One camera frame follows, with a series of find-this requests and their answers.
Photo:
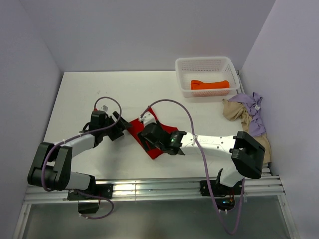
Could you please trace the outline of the white plastic basket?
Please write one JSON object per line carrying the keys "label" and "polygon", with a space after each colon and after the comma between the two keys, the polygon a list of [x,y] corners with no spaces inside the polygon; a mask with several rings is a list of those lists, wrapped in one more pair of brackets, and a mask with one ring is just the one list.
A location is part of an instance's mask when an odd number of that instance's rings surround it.
{"label": "white plastic basket", "polygon": [[[186,98],[224,96],[240,88],[237,72],[228,57],[179,58],[175,61],[175,71],[179,88]],[[191,80],[202,82],[227,80],[230,88],[192,90]]]}

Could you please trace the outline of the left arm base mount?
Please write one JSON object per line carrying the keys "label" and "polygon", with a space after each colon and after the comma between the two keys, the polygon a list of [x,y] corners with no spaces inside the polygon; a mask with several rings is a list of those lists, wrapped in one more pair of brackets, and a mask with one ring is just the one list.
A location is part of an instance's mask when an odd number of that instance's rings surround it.
{"label": "left arm base mount", "polygon": [[[113,195],[113,184],[97,184],[93,190],[70,190],[67,201],[78,202],[78,213],[81,217],[97,220],[109,216],[114,210],[114,203],[111,201]],[[106,215],[94,216],[100,209],[101,202],[106,201],[111,208]]]}

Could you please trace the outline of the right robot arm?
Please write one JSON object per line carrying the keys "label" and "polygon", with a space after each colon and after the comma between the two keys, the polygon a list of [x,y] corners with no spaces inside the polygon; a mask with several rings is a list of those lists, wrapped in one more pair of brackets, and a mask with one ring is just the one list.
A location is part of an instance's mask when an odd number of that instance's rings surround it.
{"label": "right robot arm", "polygon": [[232,161],[220,169],[216,190],[227,194],[243,178],[260,179],[265,148],[249,133],[238,131],[234,136],[193,135],[186,131],[167,132],[156,123],[150,123],[138,133],[145,151],[159,149],[169,155],[193,155],[219,157]]}

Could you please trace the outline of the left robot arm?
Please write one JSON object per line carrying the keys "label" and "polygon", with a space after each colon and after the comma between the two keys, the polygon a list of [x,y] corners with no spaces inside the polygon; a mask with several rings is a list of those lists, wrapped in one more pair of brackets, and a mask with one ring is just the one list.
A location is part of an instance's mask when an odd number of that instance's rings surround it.
{"label": "left robot arm", "polygon": [[105,111],[93,111],[91,118],[78,135],[62,142],[43,142],[38,146],[30,167],[29,185],[47,191],[79,190],[86,199],[97,193],[96,179],[92,175],[71,171],[72,159],[82,152],[97,147],[104,137],[114,141],[132,127],[118,112],[109,116]]}

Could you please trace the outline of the red t-shirt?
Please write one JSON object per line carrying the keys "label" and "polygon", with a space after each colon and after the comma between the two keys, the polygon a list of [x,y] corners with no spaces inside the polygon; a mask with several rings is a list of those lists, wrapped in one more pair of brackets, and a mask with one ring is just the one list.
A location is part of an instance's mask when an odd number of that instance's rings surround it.
{"label": "red t-shirt", "polygon": [[[158,117],[156,116],[155,112],[153,111],[152,108],[149,108],[146,112],[152,114],[155,117],[155,120],[157,123],[160,124],[160,126],[168,133],[172,133],[173,131],[177,131],[178,128],[177,127],[172,127],[172,126],[168,126],[165,124],[162,124],[159,122]],[[130,127],[128,129],[128,132],[131,134],[131,136],[138,142],[138,144],[143,148],[143,150],[148,154],[148,156],[154,160],[157,157],[159,157],[160,155],[163,154],[163,151],[161,151],[160,149],[151,146],[151,144],[149,142],[147,142],[145,139],[141,138],[141,132],[144,129],[144,124],[142,122],[139,121],[139,119],[135,119],[133,121],[130,122],[130,124],[132,125],[132,127]]]}

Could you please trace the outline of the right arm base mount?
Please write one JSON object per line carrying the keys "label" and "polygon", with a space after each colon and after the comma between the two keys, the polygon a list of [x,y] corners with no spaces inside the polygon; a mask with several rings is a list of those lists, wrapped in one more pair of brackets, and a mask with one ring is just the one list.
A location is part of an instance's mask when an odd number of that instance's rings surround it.
{"label": "right arm base mount", "polygon": [[228,187],[220,184],[220,177],[223,169],[220,169],[217,178],[210,180],[210,186],[214,194],[214,199],[217,208],[225,213],[236,208],[235,196],[240,196],[244,193],[243,182],[238,181],[233,187]]}

